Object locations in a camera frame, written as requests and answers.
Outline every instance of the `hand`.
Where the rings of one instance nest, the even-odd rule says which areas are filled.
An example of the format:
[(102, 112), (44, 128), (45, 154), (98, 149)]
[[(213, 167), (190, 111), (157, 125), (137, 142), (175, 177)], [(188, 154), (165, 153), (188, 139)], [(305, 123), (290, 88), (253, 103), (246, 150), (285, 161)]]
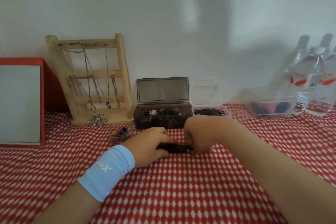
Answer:
[(235, 122), (237, 121), (229, 117), (190, 117), (184, 124), (184, 143), (192, 145), (196, 153), (212, 150), (212, 146), (224, 136), (225, 128), (229, 130), (231, 123)]
[(145, 167), (159, 158), (169, 156), (168, 151), (156, 149), (159, 143), (176, 143), (176, 141), (168, 136), (164, 127), (156, 127), (142, 131), (124, 141), (121, 145), (133, 154), (135, 167)]

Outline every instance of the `white flower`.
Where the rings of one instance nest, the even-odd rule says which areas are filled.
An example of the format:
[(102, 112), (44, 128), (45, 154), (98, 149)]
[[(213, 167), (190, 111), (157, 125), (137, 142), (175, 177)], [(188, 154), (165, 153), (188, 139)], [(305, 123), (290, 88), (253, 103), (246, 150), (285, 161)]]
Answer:
[(149, 111), (149, 115), (156, 115), (156, 110)]

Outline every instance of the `gray box lid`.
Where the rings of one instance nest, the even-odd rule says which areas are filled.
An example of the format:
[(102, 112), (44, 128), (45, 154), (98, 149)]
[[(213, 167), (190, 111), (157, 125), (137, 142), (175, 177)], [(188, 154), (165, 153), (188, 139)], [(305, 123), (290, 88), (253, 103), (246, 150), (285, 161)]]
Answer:
[(178, 103), (189, 101), (188, 77), (137, 79), (139, 103)]

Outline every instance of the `person's left hand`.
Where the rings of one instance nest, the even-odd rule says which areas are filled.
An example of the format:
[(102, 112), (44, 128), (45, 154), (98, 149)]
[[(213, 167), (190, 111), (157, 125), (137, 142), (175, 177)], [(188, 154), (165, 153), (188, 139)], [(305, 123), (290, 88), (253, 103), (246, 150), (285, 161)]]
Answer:
[(145, 167), (159, 158), (169, 156), (166, 150), (157, 150), (159, 143), (176, 143), (164, 127), (149, 128), (121, 143), (134, 157), (135, 167)]

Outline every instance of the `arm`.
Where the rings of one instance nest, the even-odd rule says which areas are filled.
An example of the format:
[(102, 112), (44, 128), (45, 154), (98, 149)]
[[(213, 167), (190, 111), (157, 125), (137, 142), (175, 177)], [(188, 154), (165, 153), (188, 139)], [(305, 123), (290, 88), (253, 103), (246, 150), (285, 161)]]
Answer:
[(336, 188), (276, 150), (238, 121), (197, 115), (184, 127), (197, 152), (219, 143), (263, 186), (289, 223), (334, 223)]
[(150, 128), (123, 142), (122, 146), (112, 147), (32, 224), (89, 223), (101, 202), (126, 173), (168, 157), (167, 151), (156, 147), (159, 143), (174, 142), (164, 128)]

